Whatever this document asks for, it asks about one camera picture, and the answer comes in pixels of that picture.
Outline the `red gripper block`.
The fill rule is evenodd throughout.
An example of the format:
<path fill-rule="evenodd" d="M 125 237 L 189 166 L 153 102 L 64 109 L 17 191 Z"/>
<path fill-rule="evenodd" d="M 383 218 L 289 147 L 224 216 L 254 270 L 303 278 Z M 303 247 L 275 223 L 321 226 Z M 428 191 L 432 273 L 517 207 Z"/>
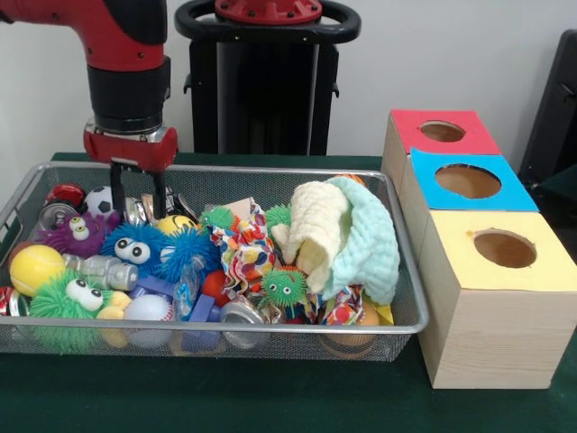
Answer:
<path fill-rule="evenodd" d="M 175 128 L 161 127 L 152 134 L 137 135 L 100 134 L 86 129 L 83 140 L 92 160 L 111 164 L 110 187 L 117 213 L 123 213 L 125 207 L 123 166 L 120 164 L 123 163 L 154 172 L 153 215 L 156 219 L 166 216 L 164 171 L 173 163 L 177 153 L 178 134 Z"/>

